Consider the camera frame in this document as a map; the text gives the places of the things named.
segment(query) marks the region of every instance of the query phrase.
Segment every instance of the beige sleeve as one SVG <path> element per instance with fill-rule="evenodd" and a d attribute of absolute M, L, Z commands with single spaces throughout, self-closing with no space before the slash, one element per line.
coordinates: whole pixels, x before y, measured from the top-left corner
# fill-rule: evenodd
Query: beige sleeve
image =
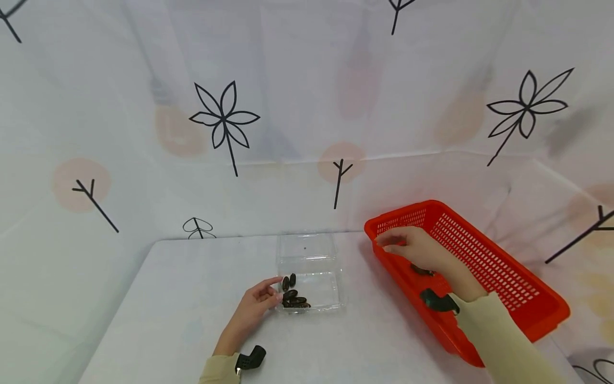
<path fill-rule="evenodd" d="M 558 384 L 563 380 L 527 339 L 499 296 L 474 302 L 450 294 L 460 308 L 458 326 L 473 343 L 496 384 Z"/>
<path fill-rule="evenodd" d="M 238 358 L 238 353 L 232 356 L 211 356 L 204 364 L 198 384 L 239 384 L 241 380 L 235 372 Z"/>

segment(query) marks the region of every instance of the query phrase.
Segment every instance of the red plastic basket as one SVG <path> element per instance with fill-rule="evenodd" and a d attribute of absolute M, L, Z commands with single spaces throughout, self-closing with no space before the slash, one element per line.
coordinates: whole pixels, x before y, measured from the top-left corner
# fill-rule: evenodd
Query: red plastic basket
<path fill-rule="evenodd" d="M 442 202 L 428 200 L 380 215 L 365 223 L 365 232 L 374 240 L 390 228 L 406 226 L 423 228 L 458 257 L 485 290 L 496 291 L 531 342 L 546 336 L 569 317 L 569 306 L 561 296 Z M 483 367 L 452 312 L 433 311 L 419 297 L 427 288 L 438 296 L 450 293 L 446 280 L 438 273 L 417 274 L 410 269 L 410 262 L 386 253 L 375 242 L 373 251 L 443 348 L 473 366 Z"/>

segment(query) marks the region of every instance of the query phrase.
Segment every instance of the table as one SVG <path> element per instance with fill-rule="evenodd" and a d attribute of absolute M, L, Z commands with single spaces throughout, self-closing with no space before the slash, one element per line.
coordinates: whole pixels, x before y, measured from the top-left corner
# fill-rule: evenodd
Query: table
<path fill-rule="evenodd" d="M 245 290 L 275 276 L 276 237 L 156 243 L 80 384 L 196 383 Z M 272 311 L 247 341 L 267 350 L 243 382 L 491 383 L 484 369 L 449 355 L 376 261 L 364 233 L 334 234 L 348 304 L 337 313 Z M 578 376 L 546 337 L 540 351 Z"/>

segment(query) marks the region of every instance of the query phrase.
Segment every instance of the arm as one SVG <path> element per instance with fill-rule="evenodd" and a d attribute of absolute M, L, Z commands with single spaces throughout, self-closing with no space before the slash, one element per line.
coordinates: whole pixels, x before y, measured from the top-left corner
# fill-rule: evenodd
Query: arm
<path fill-rule="evenodd" d="M 562 383 L 527 339 L 496 293 L 488 294 L 471 271 L 428 233 L 417 227 L 390 229 L 376 239 L 389 253 L 441 273 L 460 308 L 459 328 L 478 351 L 497 384 Z"/>
<path fill-rule="evenodd" d="M 460 308 L 458 326 L 497 384 L 562 383 L 527 339 L 495 292 L 473 302 L 451 295 Z"/>
<path fill-rule="evenodd" d="M 271 287 L 281 280 L 281 277 L 267 279 L 245 292 L 223 330 L 213 356 L 205 363 L 198 384 L 239 384 L 241 380 L 235 372 L 238 351 L 260 324 L 266 311 L 281 303 L 283 295 Z"/>

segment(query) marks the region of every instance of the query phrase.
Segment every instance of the wall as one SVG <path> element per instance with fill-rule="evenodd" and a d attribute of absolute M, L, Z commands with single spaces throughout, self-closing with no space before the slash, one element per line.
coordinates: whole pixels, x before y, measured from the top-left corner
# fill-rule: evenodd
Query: wall
<path fill-rule="evenodd" d="M 157 240 L 361 230 L 427 198 L 566 297 L 570 358 L 603 357 L 611 236 L 543 261 L 614 209 L 614 4 L 404 4 L 0 0 L 3 376 L 77 382 Z M 534 130 L 487 107 L 519 99 Z M 213 134 L 220 108 L 243 133 Z"/>

